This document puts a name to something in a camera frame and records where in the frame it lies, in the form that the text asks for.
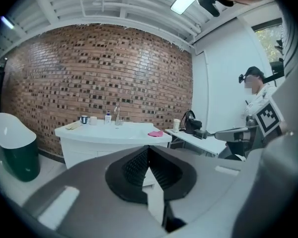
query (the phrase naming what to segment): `cup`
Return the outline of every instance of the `cup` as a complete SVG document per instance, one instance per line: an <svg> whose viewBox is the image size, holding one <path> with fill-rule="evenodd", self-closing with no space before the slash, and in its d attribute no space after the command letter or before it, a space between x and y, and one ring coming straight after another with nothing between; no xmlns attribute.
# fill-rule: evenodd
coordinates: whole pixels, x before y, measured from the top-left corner
<svg viewBox="0 0 298 238"><path fill-rule="evenodd" d="M96 125L97 124L97 117L90 117L89 124L90 125Z"/></svg>
<svg viewBox="0 0 298 238"><path fill-rule="evenodd" d="M80 122L81 122L82 124L87 124L87 119L88 119L88 116L81 116L81 117L80 117Z"/></svg>
<svg viewBox="0 0 298 238"><path fill-rule="evenodd" d="M173 120L173 132L178 133L179 132L179 126L180 126L180 120L179 119L174 119Z"/></svg>

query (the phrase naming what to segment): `white shirt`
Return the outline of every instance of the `white shirt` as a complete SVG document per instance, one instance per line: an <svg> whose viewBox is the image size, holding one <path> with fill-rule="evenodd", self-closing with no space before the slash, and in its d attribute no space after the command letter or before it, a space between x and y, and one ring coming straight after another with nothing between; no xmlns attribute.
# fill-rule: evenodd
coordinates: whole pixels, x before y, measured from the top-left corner
<svg viewBox="0 0 298 238"><path fill-rule="evenodd" d="M247 105L243 114L241 115L244 123L246 123L246 117L248 115L253 115L266 102L268 102L269 98L276 91L276 89L277 88L275 86L269 84L264 85L264 87L256 95L255 99Z"/></svg>

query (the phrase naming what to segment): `white cup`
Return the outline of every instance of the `white cup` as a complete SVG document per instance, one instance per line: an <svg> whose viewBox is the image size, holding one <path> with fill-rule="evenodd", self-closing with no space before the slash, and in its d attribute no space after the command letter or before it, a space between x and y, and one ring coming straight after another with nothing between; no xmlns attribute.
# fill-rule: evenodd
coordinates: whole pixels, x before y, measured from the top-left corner
<svg viewBox="0 0 298 238"><path fill-rule="evenodd" d="M173 132L178 133L179 132L179 126L180 126L180 120L179 119L174 119L173 120Z"/></svg>
<svg viewBox="0 0 298 238"><path fill-rule="evenodd" d="M97 124L97 117L90 117L89 124L90 125L96 125Z"/></svg>

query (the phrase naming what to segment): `pink cloth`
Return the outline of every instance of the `pink cloth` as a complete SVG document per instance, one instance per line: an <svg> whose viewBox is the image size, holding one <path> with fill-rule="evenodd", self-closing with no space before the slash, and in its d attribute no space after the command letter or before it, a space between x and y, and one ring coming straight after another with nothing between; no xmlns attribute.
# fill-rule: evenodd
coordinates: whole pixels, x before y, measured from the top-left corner
<svg viewBox="0 0 298 238"><path fill-rule="evenodd" d="M153 132L148 133L148 135L151 136L151 137L162 137L163 136L163 131L162 130L153 131Z"/></svg>

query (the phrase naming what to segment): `white sink counter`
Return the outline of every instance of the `white sink counter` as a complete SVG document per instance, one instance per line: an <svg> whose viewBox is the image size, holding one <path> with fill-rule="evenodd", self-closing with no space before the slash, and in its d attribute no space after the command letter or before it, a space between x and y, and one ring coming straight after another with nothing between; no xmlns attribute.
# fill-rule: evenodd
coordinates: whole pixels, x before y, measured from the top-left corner
<svg viewBox="0 0 298 238"><path fill-rule="evenodd" d="M168 143L172 140L166 133L163 133L162 137L149 136L149 132L159 131L152 123L124 122L123 125L116 126L113 121L105 125L103 120L98 120L97 125L83 124L74 130L68 130L66 126L55 129L55 135L60 138L102 144L148 145Z"/></svg>
<svg viewBox="0 0 298 238"><path fill-rule="evenodd" d="M116 126L114 121L105 125L104 120L98 120L97 125L87 123L73 130L66 129L66 126L55 129L55 135L61 138L67 168L85 160L137 146L167 147L172 141L172 137L166 133L162 137L149 136L149 132L159 131L152 123L124 122L123 125Z"/></svg>

